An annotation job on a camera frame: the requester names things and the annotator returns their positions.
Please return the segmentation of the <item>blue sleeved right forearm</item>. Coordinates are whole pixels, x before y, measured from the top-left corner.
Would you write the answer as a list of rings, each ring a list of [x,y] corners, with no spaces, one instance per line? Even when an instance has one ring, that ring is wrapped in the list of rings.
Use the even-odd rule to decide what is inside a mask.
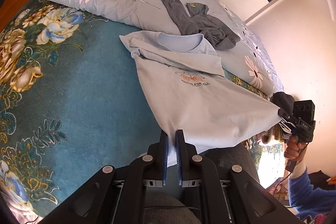
[[[314,189],[304,161],[294,168],[288,187],[290,206],[304,223],[313,223],[317,218],[321,222],[335,206],[335,190]]]

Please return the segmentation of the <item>person's right hand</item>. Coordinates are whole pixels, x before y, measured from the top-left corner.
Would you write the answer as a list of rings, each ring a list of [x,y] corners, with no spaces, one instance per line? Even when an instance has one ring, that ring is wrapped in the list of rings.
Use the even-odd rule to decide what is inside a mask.
[[[307,143],[299,142],[297,136],[291,136],[286,143],[285,159],[297,163],[301,162],[306,154],[306,147]]]

